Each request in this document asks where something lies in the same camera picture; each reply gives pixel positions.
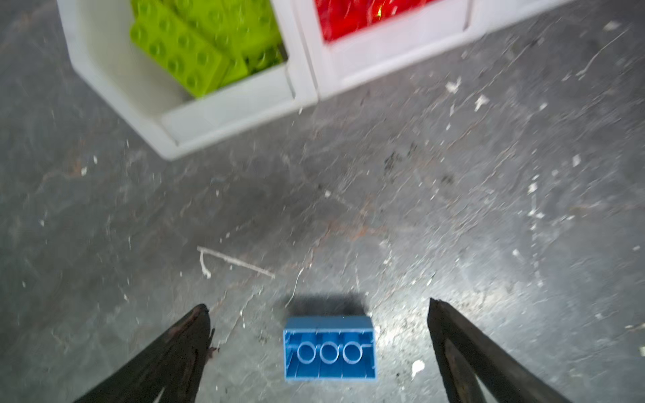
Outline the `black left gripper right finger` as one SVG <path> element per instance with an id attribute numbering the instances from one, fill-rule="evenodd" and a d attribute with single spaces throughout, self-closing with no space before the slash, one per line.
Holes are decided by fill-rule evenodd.
<path id="1" fill-rule="evenodd" d="M 448 302 L 429 301 L 428 330 L 450 402 L 567 402 Z"/>

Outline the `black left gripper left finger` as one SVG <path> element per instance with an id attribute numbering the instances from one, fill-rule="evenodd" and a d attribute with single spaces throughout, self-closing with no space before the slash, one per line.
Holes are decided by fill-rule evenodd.
<path id="1" fill-rule="evenodd" d="M 193 307 L 78 402 L 193 402 L 212 355 L 214 329 L 204 304 Z"/>

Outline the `green lego brick bottom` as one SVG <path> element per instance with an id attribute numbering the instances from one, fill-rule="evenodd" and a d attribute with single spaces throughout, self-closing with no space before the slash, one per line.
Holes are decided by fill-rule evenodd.
<path id="1" fill-rule="evenodd" d="M 226 87 L 245 79 L 249 75 L 250 71 L 245 60 L 243 58 L 236 58 L 231 62 L 230 67 L 219 86 Z"/>

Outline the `green lego brick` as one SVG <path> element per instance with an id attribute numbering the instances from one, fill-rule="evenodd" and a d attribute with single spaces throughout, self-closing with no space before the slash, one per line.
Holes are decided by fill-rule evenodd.
<path id="1" fill-rule="evenodd" d="M 257 50 L 245 57 L 251 74 L 256 74 L 281 65 L 284 62 L 280 45 L 272 45 L 264 50 Z"/>
<path id="2" fill-rule="evenodd" d="M 132 1 L 131 42 L 193 97 L 219 88 L 232 59 L 161 1 Z"/>
<path id="3" fill-rule="evenodd" d="M 230 67 L 219 86 L 226 87 L 245 79 L 249 75 L 250 71 L 245 60 L 243 58 L 236 58 L 231 62 Z"/>
<path id="4" fill-rule="evenodd" d="M 179 15 L 207 40 L 235 54 L 282 43 L 270 1 L 178 0 L 175 6 Z"/>

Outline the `red lego brick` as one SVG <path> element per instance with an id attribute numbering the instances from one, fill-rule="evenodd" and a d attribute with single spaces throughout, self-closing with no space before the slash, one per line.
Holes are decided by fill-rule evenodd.
<path id="1" fill-rule="evenodd" d="M 399 15 L 416 12 L 433 0 L 316 0 L 314 3 L 322 36 L 331 43 Z"/>

